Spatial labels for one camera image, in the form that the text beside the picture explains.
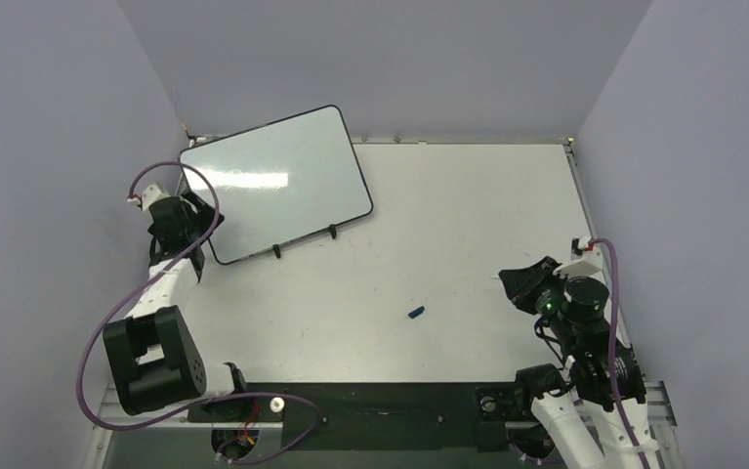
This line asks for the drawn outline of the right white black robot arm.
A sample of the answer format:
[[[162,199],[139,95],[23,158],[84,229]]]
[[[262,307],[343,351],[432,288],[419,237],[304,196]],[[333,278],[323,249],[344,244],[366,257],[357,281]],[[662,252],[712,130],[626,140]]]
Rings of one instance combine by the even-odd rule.
[[[559,365],[521,369],[513,409],[534,417],[568,468],[657,468],[643,374],[618,337],[614,289],[596,278],[600,251],[569,262],[545,257],[498,277],[534,330],[559,347]]]

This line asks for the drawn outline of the blue marker cap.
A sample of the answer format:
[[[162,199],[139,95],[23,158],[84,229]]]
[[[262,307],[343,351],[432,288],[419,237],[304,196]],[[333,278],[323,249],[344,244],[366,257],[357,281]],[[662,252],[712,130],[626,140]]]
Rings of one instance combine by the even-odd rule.
[[[416,319],[426,311],[424,306],[420,306],[407,314],[410,319]]]

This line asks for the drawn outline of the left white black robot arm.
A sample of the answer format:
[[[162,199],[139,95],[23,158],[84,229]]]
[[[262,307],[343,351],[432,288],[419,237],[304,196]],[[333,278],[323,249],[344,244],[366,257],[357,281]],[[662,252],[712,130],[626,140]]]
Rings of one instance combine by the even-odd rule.
[[[142,206],[152,223],[148,274],[152,284],[137,295],[126,316],[103,330],[104,350],[124,411],[138,415],[168,405],[212,399],[225,419],[244,417],[251,406],[242,372],[232,362],[205,362],[184,309],[200,283],[205,265],[201,247],[182,252],[220,216],[191,191],[169,195],[146,188]]]

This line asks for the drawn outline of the black framed whiteboard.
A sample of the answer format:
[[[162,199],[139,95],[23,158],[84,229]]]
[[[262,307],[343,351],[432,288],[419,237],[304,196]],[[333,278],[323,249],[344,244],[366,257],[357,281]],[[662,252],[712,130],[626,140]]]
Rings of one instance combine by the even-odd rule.
[[[224,217],[209,239],[221,265],[333,235],[373,198],[341,110],[327,105],[183,150],[187,186]]]

